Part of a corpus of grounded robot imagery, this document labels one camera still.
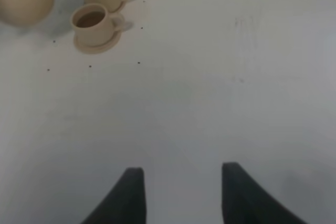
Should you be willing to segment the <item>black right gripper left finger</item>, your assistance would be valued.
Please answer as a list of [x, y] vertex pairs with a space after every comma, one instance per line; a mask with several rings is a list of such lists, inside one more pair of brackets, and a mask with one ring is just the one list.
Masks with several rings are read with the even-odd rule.
[[145, 223], [145, 177], [142, 168], [128, 168], [83, 223]]

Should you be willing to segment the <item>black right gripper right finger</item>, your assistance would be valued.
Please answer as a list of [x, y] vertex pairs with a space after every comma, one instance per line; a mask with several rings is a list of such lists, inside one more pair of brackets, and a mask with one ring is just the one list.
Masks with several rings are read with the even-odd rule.
[[236, 162], [222, 165], [222, 215], [227, 224], [304, 223]]

